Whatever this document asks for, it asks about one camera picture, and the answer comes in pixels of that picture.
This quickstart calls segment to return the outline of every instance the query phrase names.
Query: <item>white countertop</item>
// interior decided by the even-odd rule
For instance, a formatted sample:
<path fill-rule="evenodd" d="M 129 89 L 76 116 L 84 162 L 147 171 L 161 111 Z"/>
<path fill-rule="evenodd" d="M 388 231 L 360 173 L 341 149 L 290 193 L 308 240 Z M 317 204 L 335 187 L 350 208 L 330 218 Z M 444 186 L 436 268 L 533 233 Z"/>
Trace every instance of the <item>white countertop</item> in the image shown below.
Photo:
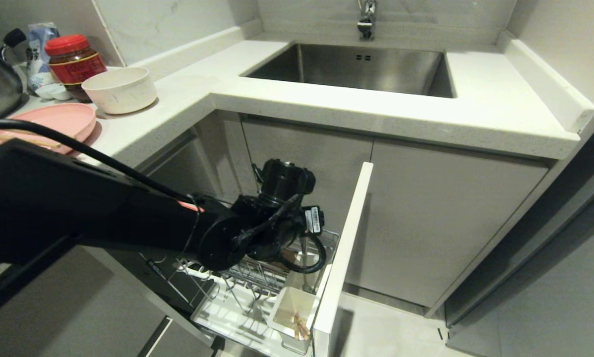
<path fill-rule="evenodd" d="M 566 158 L 580 140 L 492 46 L 365 44 L 445 50 L 455 99 L 240 77 L 295 39 L 356 45 L 291 34 L 241 41 L 156 81 L 159 101 L 149 108 L 120 116 L 98 113 L 102 133 L 92 146 L 135 166 L 215 109 L 553 159 Z M 31 100 L 22 110 L 48 104 Z"/>

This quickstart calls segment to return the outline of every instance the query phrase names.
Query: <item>open drawer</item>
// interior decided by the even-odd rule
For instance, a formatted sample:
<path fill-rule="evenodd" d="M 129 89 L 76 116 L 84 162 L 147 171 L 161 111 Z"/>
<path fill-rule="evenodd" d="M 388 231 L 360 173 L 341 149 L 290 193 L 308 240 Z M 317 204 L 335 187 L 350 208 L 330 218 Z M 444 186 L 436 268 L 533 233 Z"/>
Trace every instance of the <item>open drawer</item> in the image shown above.
<path fill-rule="evenodd" d="M 316 296 L 319 299 L 314 322 L 311 326 L 310 348 L 307 356 L 328 357 L 333 348 L 333 330 L 337 305 L 342 293 L 346 270 L 351 258 L 356 231 L 363 211 L 363 203 L 372 174 L 372 164 L 364 163 L 356 183 L 354 196 L 346 217 L 343 232 L 336 246 L 333 260 L 321 270 Z M 295 287 L 299 283 L 288 284 Z M 241 343 L 252 350 L 271 357 L 298 357 L 304 355 L 283 346 L 279 332 L 267 325 L 267 318 L 277 301 L 277 296 L 256 296 L 242 285 L 215 280 L 206 292 L 210 298 L 202 299 L 191 320 L 208 330 Z"/>

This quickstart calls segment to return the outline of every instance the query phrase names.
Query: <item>floor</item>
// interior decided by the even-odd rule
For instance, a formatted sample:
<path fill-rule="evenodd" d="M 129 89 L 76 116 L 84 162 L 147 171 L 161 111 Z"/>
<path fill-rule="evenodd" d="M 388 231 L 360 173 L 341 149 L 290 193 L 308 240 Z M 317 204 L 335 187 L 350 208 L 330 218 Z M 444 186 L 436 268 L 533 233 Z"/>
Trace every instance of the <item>floor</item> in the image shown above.
<path fill-rule="evenodd" d="M 342 294 L 340 308 L 333 357 L 471 357 L 446 348 L 447 329 L 440 319 L 425 319 L 348 293 Z M 261 355 L 227 343 L 220 357 Z"/>

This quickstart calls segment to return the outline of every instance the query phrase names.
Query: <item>glass jar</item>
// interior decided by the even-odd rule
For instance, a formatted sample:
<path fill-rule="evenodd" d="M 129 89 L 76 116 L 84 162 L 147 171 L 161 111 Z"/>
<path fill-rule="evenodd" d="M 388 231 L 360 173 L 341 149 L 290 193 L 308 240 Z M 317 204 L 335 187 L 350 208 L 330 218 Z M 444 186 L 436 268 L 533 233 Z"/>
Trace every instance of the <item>glass jar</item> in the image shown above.
<path fill-rule="evenodd" d="M 73 34 L 49 40 L 44 49 L 50 55 L 50 69 L 66 90 L 82 103 L 91 102 L 81 84 L 107 71 L 101 56 L 90 47 L 86 36 Z"/>

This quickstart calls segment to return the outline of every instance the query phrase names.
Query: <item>kitchen sink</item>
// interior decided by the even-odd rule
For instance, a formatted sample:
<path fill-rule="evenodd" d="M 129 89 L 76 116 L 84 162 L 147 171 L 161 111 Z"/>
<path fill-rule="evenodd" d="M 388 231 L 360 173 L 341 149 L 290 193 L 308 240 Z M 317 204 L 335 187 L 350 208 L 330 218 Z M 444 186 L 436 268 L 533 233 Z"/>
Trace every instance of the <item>kitchen sink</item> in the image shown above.
<path fill-rule="evenodd" d="M 441 52 L 297 44 L 246 77 L 454 98 Z"/>

